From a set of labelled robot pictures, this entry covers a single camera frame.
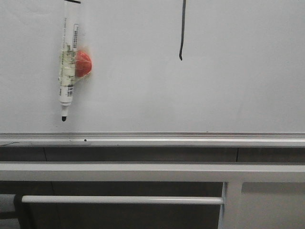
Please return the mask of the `white horizontal rod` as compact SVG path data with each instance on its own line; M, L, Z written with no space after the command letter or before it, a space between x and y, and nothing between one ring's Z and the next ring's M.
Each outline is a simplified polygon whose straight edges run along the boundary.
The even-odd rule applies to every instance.
M105 204L197 204L222 205L218 197L148 197L148 196L23 196L23 203L105 203Z

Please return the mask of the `white marker with red magnet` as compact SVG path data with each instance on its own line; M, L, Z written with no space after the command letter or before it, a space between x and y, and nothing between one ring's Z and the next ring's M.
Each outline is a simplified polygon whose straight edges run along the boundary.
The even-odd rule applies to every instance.
M76 62L78 37L80 33L80 0L65 0L63 2L64 17L60 54L59 101L61 105L61 120L66 121L69 107L73 99L73 89L76 79Z

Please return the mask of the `white metal stand frame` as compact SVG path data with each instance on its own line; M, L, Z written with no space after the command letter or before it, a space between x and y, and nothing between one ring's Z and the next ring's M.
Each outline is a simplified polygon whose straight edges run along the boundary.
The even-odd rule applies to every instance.
M243 183L303 183L303 165L1 162L2 181L222 182L220 227L234 229Z

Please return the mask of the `white whiteboard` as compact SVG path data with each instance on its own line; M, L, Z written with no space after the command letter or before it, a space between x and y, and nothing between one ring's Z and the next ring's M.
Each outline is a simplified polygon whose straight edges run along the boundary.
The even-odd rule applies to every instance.
M1 146L305 145L304 1L82 1L66 121L63 5L0 3Z

